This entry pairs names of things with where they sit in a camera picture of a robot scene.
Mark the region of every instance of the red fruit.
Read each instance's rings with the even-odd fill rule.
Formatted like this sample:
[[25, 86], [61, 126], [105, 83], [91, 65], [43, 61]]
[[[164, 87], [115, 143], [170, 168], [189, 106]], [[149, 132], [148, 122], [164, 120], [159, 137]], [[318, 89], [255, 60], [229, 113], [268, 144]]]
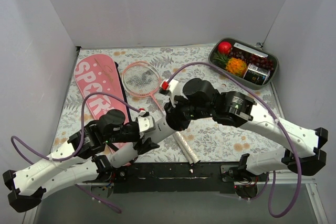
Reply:
[[228, 55], [231, 52], [231, 44], [229, 42], [221, 42], [218, 45], [218, 52]]

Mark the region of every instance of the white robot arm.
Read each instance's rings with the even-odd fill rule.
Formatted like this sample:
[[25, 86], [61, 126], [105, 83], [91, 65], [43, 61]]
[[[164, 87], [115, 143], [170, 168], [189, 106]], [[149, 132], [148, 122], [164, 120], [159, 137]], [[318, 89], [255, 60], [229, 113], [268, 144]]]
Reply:
[[[239, 165], [226, 174], [233, 181], [258, 176], [272, 170], [289, 169], [296, 172], [293, 155], [277, 122], [260, 104], [239, 92], [219, 93], [208, 81], [195, 78], [186, 83], [183, 90], [177, 81], [161, 90], [170, 96], [165, 105], [166, 116], [154, 121], [142, 111], [134, 122], [124, 124], [125, 116], [119, 110], [111, 110], [97, 121], [85, 126], [85, 142], [73, 158], [60, 162], [40, 160], [36, 164], [3, 174], [4, 182], [12, 192], [10, 205], [22, 212], [37, 206], [43, 198], [79, 182], [106, 180], [123, 165], [154, 148], [176, 131], [186, 129], [191, 120], [213, 118], [222, 125], [240, 127], [256, 132], [283, 147], [261, 154], [245, 154]], [[319, 128], [308, 130], [279, 119], [291, 137], [298, 155], [303, 175], [314, 175], [326, 164], [326, 153], [321, 150], [328, 132]], [[48, 157], [69, 156], [78, 147], [80, 132], [70, 137]], [[110, 160], [96, 156], [104, 145], [128, 142], [116, 151]]]

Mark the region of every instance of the floral tablecloth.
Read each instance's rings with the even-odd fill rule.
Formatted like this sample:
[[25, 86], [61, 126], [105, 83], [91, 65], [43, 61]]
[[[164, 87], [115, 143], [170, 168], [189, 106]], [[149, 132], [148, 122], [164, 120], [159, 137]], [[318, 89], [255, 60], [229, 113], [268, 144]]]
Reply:
[[[137, 48], [137, 49], [90, 49], [81, 50], [78, 61], [93, 54], [106, 54], [119, 64], [120, 73], [130, 63], [144, 60], [155, 66], [162, 76], [168, 78], [180, 66], [193, 61], [207, 61], [213, 46], [190, 46], [172, 48]], [[188, 80], [199, 77], [208, 80], [219, 91], [239, 91], [247, 94], [230, 80], [212, 71], [207, 66], [191, 66], [184, 69], [177, 79], [186, 83]], [[272, 87], [267, 86], [256, 92], [279, 115], [275, 95]], [[155, 94], [159, 103], [164, 104], [168, 97]], [[52, 150], [55, 150], [69, 136], [80, 130], [80, 108], [83, 97], [72, 77], [66, 101], [59, 121]], [[128, 102], [136, 108], [145, 108], [157, 120], [160, 112], [153, 100], [139, 100], [128, 95]], [[85, 123], [93, 120], [89, 110], [85, 109]], [[276, 149], [279, 145], [250, 131], [234, 127], [218, 125], [212, 119], [192, 121], [189, 128], [182, 132], [190, 147], [202, 161], [238, 161], [244, 153], [258, 153]], [[160, 143], [160, 148], [141, 155], [137, 162], [187, 162], [181, 149], [172, 137]], [[103, 152], [111, 155], [109, 148]]]

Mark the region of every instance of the tin can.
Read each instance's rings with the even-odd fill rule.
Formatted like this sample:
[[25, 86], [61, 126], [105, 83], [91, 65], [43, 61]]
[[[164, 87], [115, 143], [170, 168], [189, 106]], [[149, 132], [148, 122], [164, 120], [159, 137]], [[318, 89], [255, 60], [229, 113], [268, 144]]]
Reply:
[[256, 85], [263, 85], [267, 81], [269, 75], [269, 70], [258, 68], [256, 65], [249, 64], [244, 73], [243, 79]]

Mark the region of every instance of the gray wall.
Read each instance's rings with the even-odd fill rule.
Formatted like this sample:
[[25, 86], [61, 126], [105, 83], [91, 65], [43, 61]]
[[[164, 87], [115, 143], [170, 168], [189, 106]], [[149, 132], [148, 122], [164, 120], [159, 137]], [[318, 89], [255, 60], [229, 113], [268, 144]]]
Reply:
[[287, 119], [329, 130], [327, 166], [317, 174], [330, 223], [336, 223], [336, 0], [286, 0], [266, 50], [279, 57], [275, 85]]
[[[49, 0], [0, 0], [1, 174], [28, 165], [10, 143], [14, 134], [50, 151], [75, 56]], [[9, 206], [8, 193], [0, 183], [0, 222], [21, 223], [24, 214]]]
[[76, 46], [264, 41], [285, 0], [51, 0]]

